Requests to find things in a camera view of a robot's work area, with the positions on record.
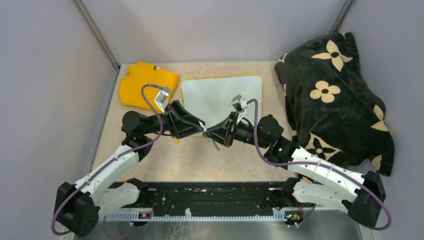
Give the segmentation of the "white marker pen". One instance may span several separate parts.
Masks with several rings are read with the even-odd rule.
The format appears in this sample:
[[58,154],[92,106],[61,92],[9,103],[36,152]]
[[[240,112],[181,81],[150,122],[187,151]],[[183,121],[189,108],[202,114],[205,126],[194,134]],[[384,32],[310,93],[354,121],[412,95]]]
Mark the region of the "white marker pen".
[[[199,125],[202,127],[203,133],[205,133],[205,132],[207,131],[207,129],[206,129],[206,127],[205,127],[205,125],[203,124],[203,122],[202,122],[201,120],[199,120],[198,122],[199,122]],[[216,151],[217,151],[218,153],[220,153],[220,152],[221,152],[221,150],[220,150],[220,148],[218,147],[218,145],[216,144],[216,142],[215,142],[214,140],[210,139],[210,138],[209,138],[208,140],[209,140],[209,142],[210,142],[210,143],[212,143],[212,145],[214,146],[214,148],[216,149]]]

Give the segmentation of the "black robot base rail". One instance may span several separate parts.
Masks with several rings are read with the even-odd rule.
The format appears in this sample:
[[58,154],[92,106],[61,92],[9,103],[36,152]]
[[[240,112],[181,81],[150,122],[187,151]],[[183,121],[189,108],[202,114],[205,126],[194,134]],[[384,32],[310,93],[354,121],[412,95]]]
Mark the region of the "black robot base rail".
[[255,222],[280,221],[296,225],[305,219],[305,204],[289,195],[294,182],[141,182],[134,203],[107,216],[147,222]]

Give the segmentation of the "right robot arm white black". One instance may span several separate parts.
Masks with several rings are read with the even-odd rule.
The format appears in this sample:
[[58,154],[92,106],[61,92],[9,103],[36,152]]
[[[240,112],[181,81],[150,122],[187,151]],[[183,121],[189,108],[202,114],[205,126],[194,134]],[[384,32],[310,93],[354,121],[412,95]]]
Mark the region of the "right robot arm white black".
[[281,193],[284,204],[311,203],[339,210],[372,230],[391,226],[392,216],[384,204],[387,194],[377,172],[351,171],[307,151],[283,137],[284,129],[271,114],[255,119],[253,125],[237,120],[238,115],[231,112],[224,121],[204,129],[202,135],[227,148],[235,140],[253,145],[265,163],[313,180],[290,180]]

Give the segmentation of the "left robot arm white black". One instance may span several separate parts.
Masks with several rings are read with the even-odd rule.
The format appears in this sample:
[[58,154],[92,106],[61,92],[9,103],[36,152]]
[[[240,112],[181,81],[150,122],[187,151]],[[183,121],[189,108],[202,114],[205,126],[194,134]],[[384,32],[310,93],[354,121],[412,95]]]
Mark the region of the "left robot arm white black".
[[52,232],[60,235],[55,229],[60,223],[69,232],[85,237],[110,213],[131,204],[146,206],[150,193],[140,180],[129,180],[116,188],[111,185],[149,154],[163,132],[183,139],[201,133],[205,124],[178,100],[166,106],[164,113],[146,116],[133,110],[126,112],[121,127],[125,138],[116,151],[85,177],[75,183],[64,182],[57,189]]

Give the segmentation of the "yellow framed whiteboard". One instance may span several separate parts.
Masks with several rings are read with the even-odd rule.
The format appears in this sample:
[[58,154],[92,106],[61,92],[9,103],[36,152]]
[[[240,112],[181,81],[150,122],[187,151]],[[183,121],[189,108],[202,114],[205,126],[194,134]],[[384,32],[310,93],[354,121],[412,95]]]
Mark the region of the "yellow framed whiteboard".
[[180,83],[185,110],[205,122],[210,128],[222,122],[235,108],[232,99],[241,95],[245,100],[258,101],[262,116],[263,78],[260,75],[239,75],[184,79]]

